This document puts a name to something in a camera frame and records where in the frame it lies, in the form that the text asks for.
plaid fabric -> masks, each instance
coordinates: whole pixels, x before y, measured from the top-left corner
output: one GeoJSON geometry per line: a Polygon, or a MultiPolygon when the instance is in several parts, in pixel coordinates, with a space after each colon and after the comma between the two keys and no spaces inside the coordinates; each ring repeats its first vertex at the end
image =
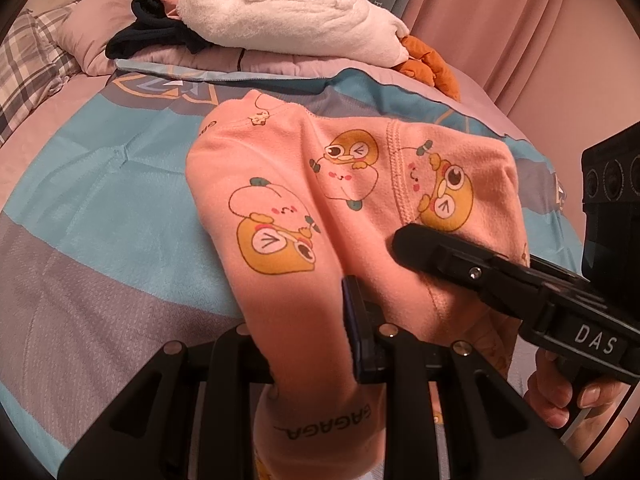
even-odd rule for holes
{"type": "Polygon", "coordinates": [[[80,72],[53,40],[75,4],[33,16],[24,10],[0,45],[0,147],[43,101],[80,72]]]}

pink bed sheet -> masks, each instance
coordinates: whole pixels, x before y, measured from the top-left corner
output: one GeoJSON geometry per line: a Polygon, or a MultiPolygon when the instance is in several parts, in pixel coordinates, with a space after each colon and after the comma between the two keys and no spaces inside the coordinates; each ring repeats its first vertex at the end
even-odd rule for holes
{"type": "Polygon", "coordinates": [[[94,97],[109,76],[79,74],[46,100],[14,131],[0,150],[0,209],[31,161],[53,134],[88,100],[94,97]]]}

cartoon eye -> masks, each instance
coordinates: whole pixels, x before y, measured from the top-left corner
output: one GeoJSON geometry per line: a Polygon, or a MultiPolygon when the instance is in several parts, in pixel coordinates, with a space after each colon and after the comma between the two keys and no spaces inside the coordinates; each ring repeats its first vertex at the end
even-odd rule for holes
{"type": "Polygon", "coordinates": [[[277,253],[287,246],[287,239],[271,227],[258,229],[251,242],[258,254],[277,253]]]}
{"type": "Polygon", "coordinates": [[[349,154],[354,158],[363,158],[367,156],[367,153],[369,153],[369,146],[366,142],[356,142],[349,150],[349,154]]]}
{"type": "Polygon", "coordinates": [[[456,211],[456,202],[451,195],[444,194],[434,202],[434,212],[438,218],[446,220],[456,211]]]}
{"type": "Polygon", "coordinates": [[[314,264],[316,262],[316,255],[307,244],[296,240],[295,247],[298,254],[302,256],[305,261],[310,264],[314,264]]]}
{"type": "Polygon", "coordinates": [[[333,146],[327,146],[324,151],[331,158],[338,158],[341,155],[344,155],[344,148],[339,144],[334,144],[333,146]]]}
{"type": "Polygon", "coordinates": [[[447,187],[453,191],[459,190],[465,183],[465,172],[459,166],[451,166],[444,174],[447,187]]]}

bed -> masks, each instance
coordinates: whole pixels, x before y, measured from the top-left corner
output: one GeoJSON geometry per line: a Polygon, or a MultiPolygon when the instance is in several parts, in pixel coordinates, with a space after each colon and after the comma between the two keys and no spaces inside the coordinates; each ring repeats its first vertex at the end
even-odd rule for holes
{"type": "MultiPolygon", "coordinates": [[[[113,75],[69,76],[0,148],[0,404],[53,476],[164,342],[207,342],[241,319],[184,160],[202,118],[251,89],[319,116],[391,116],[501,140],[516,161],[530,253],[579,271],[553,166],[465,73],[455,70],[457,103],[344,59],[232,49],[176,59],[186,58],[152,50],[117,61],[113,75]]],[[[520,341],[510,381],[521,394],[531,372],[532,347],[520,341]]]]}

white plush toy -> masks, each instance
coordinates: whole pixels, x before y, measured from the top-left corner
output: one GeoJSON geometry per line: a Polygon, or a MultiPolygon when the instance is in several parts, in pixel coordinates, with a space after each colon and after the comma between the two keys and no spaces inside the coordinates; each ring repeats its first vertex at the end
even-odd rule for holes
{"type": "Polygon", "coordinates": [[[409,59],[409,29],[367,0],[179,0],[177,13],[220,46],[345,57],[384,68],[409,59]]]}

